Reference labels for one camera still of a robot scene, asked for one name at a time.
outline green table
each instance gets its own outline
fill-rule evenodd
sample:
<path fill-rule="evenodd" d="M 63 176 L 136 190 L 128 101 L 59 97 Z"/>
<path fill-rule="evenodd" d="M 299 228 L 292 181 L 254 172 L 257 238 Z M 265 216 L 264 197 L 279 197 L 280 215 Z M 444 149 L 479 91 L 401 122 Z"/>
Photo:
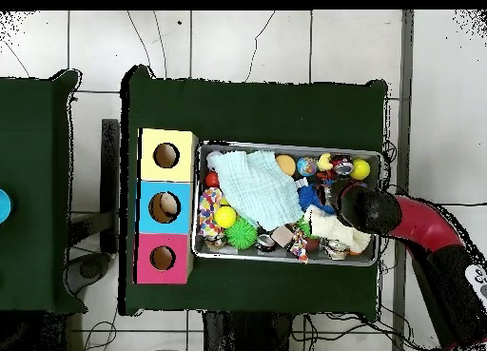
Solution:
<path fill-rule="evenodd" d="M 0 79 L 0 309 L 84 311 L 63 284 L 68 255 L 68 98 L 77 71 Z"/>
<path fill-rule="evenodd" d="M 120 311 L 210 309 L 360 312 L 376 317 L 377 265 L 330 266 L 196 258 L 186 285 L 134 284 L 137 129 L 190 130 L 200 140 L 381 152 L 383 81 L 367 86 L 156 80 L 144 66 L 122 83 Z"/>

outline rainbow ball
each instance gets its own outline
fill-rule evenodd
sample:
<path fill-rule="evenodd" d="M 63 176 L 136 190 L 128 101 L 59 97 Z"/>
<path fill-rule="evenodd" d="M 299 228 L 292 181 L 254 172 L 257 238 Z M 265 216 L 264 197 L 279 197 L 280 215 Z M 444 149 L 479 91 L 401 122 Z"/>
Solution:
<path fill-rule="evenodd" d="M 314 158 L 302 157 L 298 160 L 296 168 L 302 176 L 312 176 L 316 173 L 317 163 Z"/>

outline red ball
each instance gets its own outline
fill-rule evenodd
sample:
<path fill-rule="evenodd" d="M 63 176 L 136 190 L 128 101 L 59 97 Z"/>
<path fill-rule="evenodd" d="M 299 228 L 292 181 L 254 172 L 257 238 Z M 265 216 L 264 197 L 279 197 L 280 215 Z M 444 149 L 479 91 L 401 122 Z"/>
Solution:
<path fill-rule="evenodd" d="M 220 187 L 217 172 L 209 172 L 205 177 L 207 187 Z"/>

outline yellow ball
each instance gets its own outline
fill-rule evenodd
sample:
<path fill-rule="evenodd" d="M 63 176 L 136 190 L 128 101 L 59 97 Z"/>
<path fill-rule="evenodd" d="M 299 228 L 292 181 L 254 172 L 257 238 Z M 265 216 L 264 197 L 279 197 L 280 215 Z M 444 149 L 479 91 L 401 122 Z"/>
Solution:
<path fill-rule="evenodd" d="M 221 228 L 229 228 L 237 221 L 237 213 L 232 207 L 220 207 L 215 212 L 215 221 Z"/>
<path fill-rule="evenodd" d="M 350 176 L 357 181 L 363 181 L 370 173 L 370 165 L 365 160 L 354 160 L 354 170 Z"/>

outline silver tray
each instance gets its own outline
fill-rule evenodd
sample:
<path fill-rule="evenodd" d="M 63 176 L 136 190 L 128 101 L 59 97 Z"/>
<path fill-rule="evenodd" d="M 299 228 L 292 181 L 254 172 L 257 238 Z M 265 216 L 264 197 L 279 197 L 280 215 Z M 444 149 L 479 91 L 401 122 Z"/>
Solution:
<path fill-rule="evenodd" d="M 296 161 L 304 156 L 320 157 L 324 152 L 332 154 L 348 154 L 353 159 L 361 158 L 366 160 L 370 165 L 370 175 L 364 182 L 370 187 L 379 186 L 383 177 L 383 157 L 380 153 L 375 151 L 360 151 L 354 149 L 337 149 L 337 148 L 317 148 L 311 146 L 273 146 L 266 144 L 252 144 L 252 143 L 215 143 L 210 141 L 200 142 L 195 155 L 199 163 L 195 164 L 195 168 L 199 170 L 199 178 L 195 177 L 194 201 L 193 201 L 193 225 L 191 234 L 191 248 L 196 256 L 211 259 L 235 259 L 242 261 L 267 261 L 267 262 L 282 262 L 282 263 L 301 263 L 291 253 L 284 248 L 278 246 L 273 252 L 262 252 L 255 246 L 246 250 L 238 250 L 233 246 L 225 246 L 219 252 L 209 250 L 205 245 L 203 236 L 198 235 L 198 204 L 201 194 L 204 191 L 204 186 L 201 181 L 205 180 L 208 172 L 206 168 L 206 155 L 214 150 L 222 153 L 228 151 L 245 151 L 247 153 L 256 150 L 274 151 L 276 155 L 287 154 L 293 157 Z M 317 252 L 308 253 L 308 265 L 310 264 L 333 264 L 333 265 L 354 265 L 354 266 L 368 266 L 375 263 L 380 252 L 380 237 L 373 235 L 370 244 L 358 256 L 347 256 L 345 260 L 331 260 L 321 249 Z"/>

